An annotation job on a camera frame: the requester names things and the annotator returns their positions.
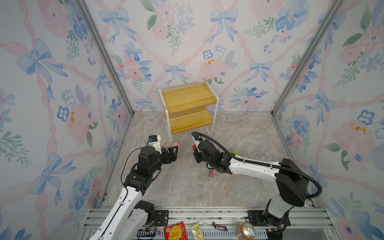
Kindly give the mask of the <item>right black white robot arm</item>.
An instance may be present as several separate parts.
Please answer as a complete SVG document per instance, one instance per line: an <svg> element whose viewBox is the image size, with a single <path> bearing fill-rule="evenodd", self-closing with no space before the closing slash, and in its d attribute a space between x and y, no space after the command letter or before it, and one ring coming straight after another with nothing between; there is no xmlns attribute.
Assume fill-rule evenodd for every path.
<svg viewBox="0 0 384 240"><path fill-rule="evenodd" d="M195 140L193 150L197 163L205 162L219 173L245 175L275 184L278 193L268 201L261 217L274 227L273 231L282 231L288 225L292 208L305 205L309 181L291 160L269 163L241 159L235 154L220 152L209 140Z"/></svg>

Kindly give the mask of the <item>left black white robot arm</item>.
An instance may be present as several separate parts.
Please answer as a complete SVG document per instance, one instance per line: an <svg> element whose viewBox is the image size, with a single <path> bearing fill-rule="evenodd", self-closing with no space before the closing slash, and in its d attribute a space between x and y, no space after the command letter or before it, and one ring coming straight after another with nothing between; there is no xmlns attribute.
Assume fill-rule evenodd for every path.
<svg viewBox="0 0 384 240"><path fill-rule="evenodd" d="M124 180L118 200L92 240L132 240L139 229L154 223L154 204L142 198L154 181L154 174L163 165L176 161L178 150L178 146L159 150L152 146L140 148L138 162Z"/></svg>

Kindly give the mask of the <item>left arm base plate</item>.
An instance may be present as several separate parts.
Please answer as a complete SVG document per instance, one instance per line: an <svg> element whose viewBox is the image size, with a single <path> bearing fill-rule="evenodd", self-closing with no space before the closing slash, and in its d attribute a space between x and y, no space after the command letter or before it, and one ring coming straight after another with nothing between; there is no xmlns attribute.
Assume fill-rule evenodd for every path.
<svg viewBox="0 0 384 240"><path fill-rule="evenodd" d="M146 227L166 227L169 222L168 210L150 210L147 216Z"/></svg>

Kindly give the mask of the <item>pink toy car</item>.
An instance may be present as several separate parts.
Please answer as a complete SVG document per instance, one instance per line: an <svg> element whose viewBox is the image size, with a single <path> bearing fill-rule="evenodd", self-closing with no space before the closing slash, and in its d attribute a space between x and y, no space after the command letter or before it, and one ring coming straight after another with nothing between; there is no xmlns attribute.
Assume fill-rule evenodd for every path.
<svg viewBox="0 0 384 240"><path fill-rule="evenodd" d="M216 171L215 170L210 170L209 172L209 177L214 177L216 174Z"/></svg>

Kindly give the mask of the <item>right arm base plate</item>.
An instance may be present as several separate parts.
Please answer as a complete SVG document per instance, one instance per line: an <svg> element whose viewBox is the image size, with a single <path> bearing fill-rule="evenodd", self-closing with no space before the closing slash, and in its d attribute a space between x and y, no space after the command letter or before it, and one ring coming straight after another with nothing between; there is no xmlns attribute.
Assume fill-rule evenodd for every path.
<svg viewBox="0 0 384 240"><path fill-rule="evenodd" d="M264 216L264 211L262 210L249 210L247 211L248 216L246 217L246 221L251 223L254 227L289 227L291 226L289 213L290 212L288 211L282 218L279 219L274 216Z"/></svg>

